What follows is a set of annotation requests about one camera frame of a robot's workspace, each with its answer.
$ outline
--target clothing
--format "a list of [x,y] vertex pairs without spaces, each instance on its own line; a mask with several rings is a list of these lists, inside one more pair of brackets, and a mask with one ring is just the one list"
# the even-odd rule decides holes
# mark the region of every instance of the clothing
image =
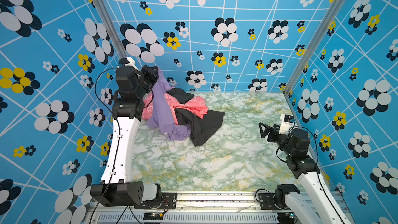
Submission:
[[[205,100],[202,97],[196,96],[192,98],[190,101],[188,101],[186,104],[180,104],[176,98],[169,95],[168,93],[165,93],[163,95],[163,98],[166,99],[166,102],[168,104],[168,107],[170,108],[175,124],[178,124],[176,114],[174,112],[176,108],[187,109],[200,118],[203,118],[203,116],[207,114],[208,108],[206,106]],[[147,105],[151,101],[151,99],[152,99],[152,93],[150,93],[146,97],[146,99],[144,100],[144,104]],[[150,103],[149,106],[146,109],[144,109],[144,111],[142,112],[142,119],[149,119],[152,116],[152,111],[153,111],[152,105],[153,103]]]
[[203,118],[198,118],[187,109],[176,108],[179,125],[191,126],[191,141],[194,146],[201,146],[221,127],[225,112],[208,110]]
[[151,117],[146,118],[148,127],[157,127],[160,132],[164,133],[171,140],[184,140],[190,135],[190,128],[187,126],[177,125],[174,121],[174,117],[172,112],[170,111],[169,105],[164,98],[164,94],[167,90],[170,90],[171,87],[169,83],[163,76],[163,72],[161,69],[158,70],[158,81],[152,88],[151,96],[153,95],[153,101],[151,102]]
[[176,98],[176,100],[180,104],[185,104],[186,102],[190,101],[195,95],[193,93],[186,93],[181,88],[172,88],[169,91],[166,91],[169,95]]

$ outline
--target marble tabletop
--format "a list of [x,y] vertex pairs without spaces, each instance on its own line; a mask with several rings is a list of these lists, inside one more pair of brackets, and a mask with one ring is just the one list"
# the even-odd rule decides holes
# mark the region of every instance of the marble tabletop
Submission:
[[189,138],[168,140],[143,120],[133,148],[134,180],[160,183],[163,191],[274,191],[282,183],[302,189],[276,157],[277,145],[262,139],[258,128],[259,122],[272,126],[281,122],[281,114],[291,114],[282,93],[195,95],[209,109],[225,112],[222,127],[195,147]]

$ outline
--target blue patterned wallpaper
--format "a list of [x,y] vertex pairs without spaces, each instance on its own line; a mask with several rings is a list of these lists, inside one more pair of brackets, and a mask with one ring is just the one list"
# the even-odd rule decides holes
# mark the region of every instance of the blue patterned wallpaper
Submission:
[[333,0],[105,2],[137,66],[159,66],[171,85],[280,91]]
[[398,223],[398,0],[346,0],[293,91],[356,223]]
[[0,223],[80,223],[112,138],[119,57],[92,0],[0,0]]

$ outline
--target black cloth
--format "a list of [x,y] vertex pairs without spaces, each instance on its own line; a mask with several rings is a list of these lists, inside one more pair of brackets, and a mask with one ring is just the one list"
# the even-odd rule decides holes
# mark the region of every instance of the black cloth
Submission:
[[208,110],[199,118],[187,109],[175,108],[179,125],[191,126],[191,141],[194,146],[201,146],[221,127],[225,112]]
[[186,93],[181,88],[172,88],[169,91],[166,91],[166,93],[176,98],[180,104],[185,104],[195,97],[193,93]]

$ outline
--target pink cloth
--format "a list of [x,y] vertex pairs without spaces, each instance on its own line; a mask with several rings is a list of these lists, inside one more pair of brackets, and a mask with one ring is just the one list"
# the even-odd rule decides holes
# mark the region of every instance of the pink cloth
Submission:
[[[170,107],[170,110],[173,115],[174,123],[178,125],[178,121],[176,118],[176,113],[174,112],[175,108],[182,108],[191,111],[197,117],[203,118],[205,114],[207,114],[207,106],[206,102],[202,97],[195,96],[190,101],[186,102],[185,104],[180,104],[176,98],[169,95],[168,93],[164,93],[164,97],[166,98],[167,104]],[[152,100],[152,92],[148,94],[146,99],[144,100],[144,105],[146,106]],[[144,108],[142,112],[142,119],[149,119],[152,116],[152,106],[153,102],[147,107]]]

